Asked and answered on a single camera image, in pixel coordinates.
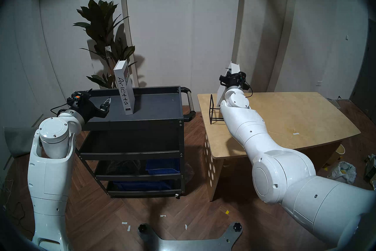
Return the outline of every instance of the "blue plastic tray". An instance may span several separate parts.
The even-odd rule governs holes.
[[[146,170],[150,175],[179,173],[179,159],[146,160]]]

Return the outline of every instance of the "book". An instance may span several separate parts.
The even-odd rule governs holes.
[[[131,115],[134,112],[135,96],[129,78],[128,62],[126,60],[118,61],[114,68],[114,74],[125,114]]]

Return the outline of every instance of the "herringbone floor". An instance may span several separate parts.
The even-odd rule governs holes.
[[[362,131],[344,141],[345,160],[357,167],[355,185],[371,189],[362,179],[363,160],[376,148],[376,126],[353,103],[341,101],[340,105],[341,111]],[[257,197],[247,158],[239,160],[231,178],[219,181],[215,200],[209,202],[201,161],[205,129],[200,113],[185,124],[184,132],[186,162],[193,167],[195,175],[186,185],[187,195],[180,200],[174,197],[111,199],[75,157],[66,223],[76,251],[145,250],[137,234],[137,227],[143,222],[149,223],[162,239],[182,240],[218,238],[233,221],[241,222],[244,231],[232,250],[325,250],[326,245],[295,222],[280,205],[267,205]],[[78,146],[86,134],[78,138]],[[8,179],[14,184],[7,210],[20,218],[23,207],[25,217],[18,228],[31,239],[34,219],[27,189],[28,160],[28,156],[16,159],[9,171]],[[324,170],[319,172],[322,176],[327,174]]]

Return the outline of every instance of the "door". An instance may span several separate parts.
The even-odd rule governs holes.
[[[368,38],[358,80],[350,100],[376,124],[376,22],[369,19]]]

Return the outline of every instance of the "black cart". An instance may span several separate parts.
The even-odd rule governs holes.
[[[190,113],[186,115],[183,115],[182,92],[188,95]],[[179,197],[185,192],[184,123],[195,117],[191,91],[180,86],[134,88],[134,96],[134,114],[125,115],[118,89],[93,90],[90,100],[98,108],[111,97],[110,111],[106,118],[95,117],[85,124],[82,130],[90,133],[80,150],[76,148],[76,154],[111,197]],[[149,174],[144,169],[145,161],[155,159],[174,159],[179,169],[175,173]],[[86,160],[99,161],[94,172]],[[138,175],[108,173],[111,163],[126,160],[141,161]],[[101,181],[108,181],[107,187]],[[124,190],[119,187],[122,181],[151,185],[151,189]],[[153,181],[165,181],[169,188],[157,190]]]

